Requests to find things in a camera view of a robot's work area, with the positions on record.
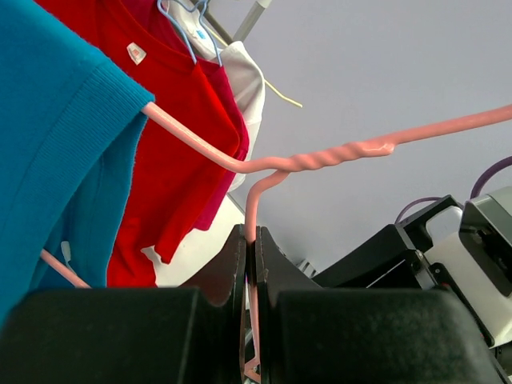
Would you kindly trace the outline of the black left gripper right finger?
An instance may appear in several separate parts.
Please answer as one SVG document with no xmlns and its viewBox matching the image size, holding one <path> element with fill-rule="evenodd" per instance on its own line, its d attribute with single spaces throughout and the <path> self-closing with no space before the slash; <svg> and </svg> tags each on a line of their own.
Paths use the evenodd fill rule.
<svg viewBox="0 0 512 384">
<path fill-rule="evenodd" d="M 254 244 L 264 383 L 501 383 L 470 312 L 443 289 L 325 289 L 267 228 Z"/>
</svg>

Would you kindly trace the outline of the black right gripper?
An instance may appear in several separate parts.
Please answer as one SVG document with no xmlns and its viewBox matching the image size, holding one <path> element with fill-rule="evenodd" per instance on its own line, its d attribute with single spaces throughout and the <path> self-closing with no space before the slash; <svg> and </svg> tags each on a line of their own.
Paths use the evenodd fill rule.
<svg viewBox="0 0 512 384">
<path fill-rule="evenodd" d="M 484 323 L 482 313 L 470 292 L 470 255 L 458 234 L 446 240 L 446 247 L 434 244 L 427 222 L 449 208 L 460 208 L 451 195 L 426 198 L 429 205 L 408 218 L 384 226 L 347 256 L 313 280 L 324 288 L 418 288 L 434 287 L 454 293 L 471 313 L 490 348 L 496 337 Z"/>
</svg>

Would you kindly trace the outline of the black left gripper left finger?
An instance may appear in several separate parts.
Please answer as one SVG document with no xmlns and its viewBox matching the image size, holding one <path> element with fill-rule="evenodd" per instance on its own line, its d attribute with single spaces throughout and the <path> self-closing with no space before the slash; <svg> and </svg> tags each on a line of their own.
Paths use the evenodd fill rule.
<svg viewBox="0 0 512 384">
<path fill-rule="evenodd" d="M 1 330 L 4 383 L 240 383 L 246 240 L 175 288 L 40 290 Z"/>
</svg>

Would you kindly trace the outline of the red t shirt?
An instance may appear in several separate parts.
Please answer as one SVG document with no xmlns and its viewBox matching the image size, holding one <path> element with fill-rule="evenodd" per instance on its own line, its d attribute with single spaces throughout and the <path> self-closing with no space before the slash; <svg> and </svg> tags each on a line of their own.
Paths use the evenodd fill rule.
<svg viewBox="0 0 512 384">
<path fill-rule="evenodd" d="M 220 151 L 242 159 L 248 134 L 226 72 L 197 58 L 154 1 L 59 1 L 42 7 L 151 92 L 168 114 Z M 126 47 L 146 52 L 136 66 Z M 154 286 L 144 249 L 169 263 L 181 240 L 211 224 L 233 174 L 148 121 L 138 143 L 122 224 L 107 269 L 111 287 Z"/>
</svg>

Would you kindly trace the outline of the pink wire hanger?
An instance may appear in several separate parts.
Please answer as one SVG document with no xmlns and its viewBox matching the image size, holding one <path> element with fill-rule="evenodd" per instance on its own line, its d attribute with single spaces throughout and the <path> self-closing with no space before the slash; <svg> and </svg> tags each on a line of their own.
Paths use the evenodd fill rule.
<svg viewBox="0 0 512 384">
<path fill-rule="evenodd" d="M 508 121 L 510 106 L 451 119 L 427 126 L 393 132 L 363 142 L 348 142 L 342 146 L 289 158 L 267 157 L 241 162 L 229 157 L 194 134 L 156 104 L 150 103 L 142 112 L 173 136 L 227 170 L 253 173 L 272 170 L 272 175 L 254 184 L 246 200 L 246 242 L 256 242 L 256 216 L 261 194 L 281 183 L 289 174 L 319 170 L 360 158 L 382 157 L 393 153 L 397 145 L 454 134 L 482 126 Z M 91 338 L 77 345 L 68 345 L 71 352 L 85 351 L 84 357 L 72 358 L 67 366 L 48 368 L 54 382 L 64 383 L 198 383 L 236 382 L 243 374 L 251 374 L 252 366 L 244 366 L 242 352 L 232 339 L 223 342 L 221 327 L 230 318 L 212 302 L 200 306 L 193 291 L 159 294 L 154 291 L 135 292 L 132 298 L 149 297 L 147 305 L 154 307 L 156 325 L 140 318 L 129 319 L 119 330 L 134 335 L 131 340 L 110 334 L 106 338 Z M 157 299 L 191 300 L 184 314 L 173 315 L 165 306 L 155 307 Z"/>
</svg>

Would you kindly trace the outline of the blue t shirt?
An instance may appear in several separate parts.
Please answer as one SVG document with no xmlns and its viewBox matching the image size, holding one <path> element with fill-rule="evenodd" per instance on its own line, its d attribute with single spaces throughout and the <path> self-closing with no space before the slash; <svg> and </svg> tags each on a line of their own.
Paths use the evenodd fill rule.
<svg viewBox="0 0 512 384">
<path fill-rule="evenodd" d="M 1 4 L 1 312 L 106 269 L 153 95 L 32 1 Z"/>
</svg>

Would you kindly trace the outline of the light blue wire hanger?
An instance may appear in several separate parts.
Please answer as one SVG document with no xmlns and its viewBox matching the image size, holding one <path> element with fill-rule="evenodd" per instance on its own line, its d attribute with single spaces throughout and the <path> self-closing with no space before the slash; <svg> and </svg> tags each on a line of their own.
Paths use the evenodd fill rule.
<svg viewBox="0 0 512 384">
<path fill-rule="evenodd" d="M 186 36 L 184 29 L 169 14 L 170 1 L 157 0 L 157 7 L 158 7 L 159 12 L 170 22 L 170 24 L 175 29 L 176 33 L 181 37 L 181 40 L 182 40 L 183 44 L 185 45 L 185 47 L 187 48 L 187 51 L 193 61 L 193 64 L 196 64 L 198 62 L 196 55 L 195 55 L 194 50 Z"/>
</svg>

